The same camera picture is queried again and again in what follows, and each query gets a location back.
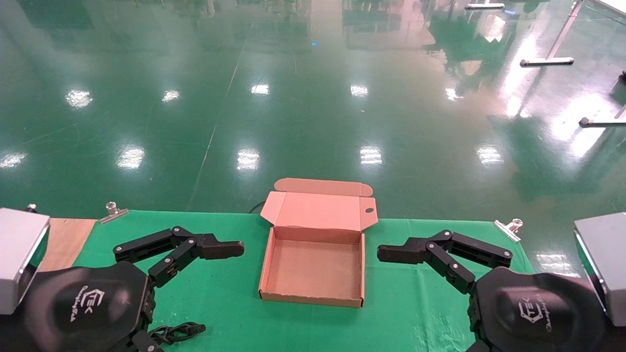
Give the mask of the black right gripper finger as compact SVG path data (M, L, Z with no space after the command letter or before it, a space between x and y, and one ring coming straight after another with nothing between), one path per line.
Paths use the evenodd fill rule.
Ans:
M470 238L452 230L442 230L430 238L408 238L403 245L378 246L381 262L428 264L433 268L451 267L455 257L490 268L510 267L510 250Z

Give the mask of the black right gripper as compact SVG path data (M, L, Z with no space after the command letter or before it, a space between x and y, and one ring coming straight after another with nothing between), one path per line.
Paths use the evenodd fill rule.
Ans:
M590 283L554 273L523 274L497 267L475 275L434 242L427 264L469 294L472 352L598 352L607 318Z

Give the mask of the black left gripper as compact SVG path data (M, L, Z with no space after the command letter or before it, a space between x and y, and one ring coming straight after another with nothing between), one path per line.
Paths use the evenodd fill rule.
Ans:
M149 279L128 262L37 275L22 301L22 350L148 352L150 286L163 287L190 265L196 244L182 242L150 267Z

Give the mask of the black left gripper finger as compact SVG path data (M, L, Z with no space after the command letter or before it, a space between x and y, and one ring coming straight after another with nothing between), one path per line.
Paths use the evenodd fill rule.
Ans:
M136 263L167 254L173 263L190 263L195 259L228 259L244 253L241 241L221 242L214 234L194 234L181 226L134 239L114 246L116 262Z

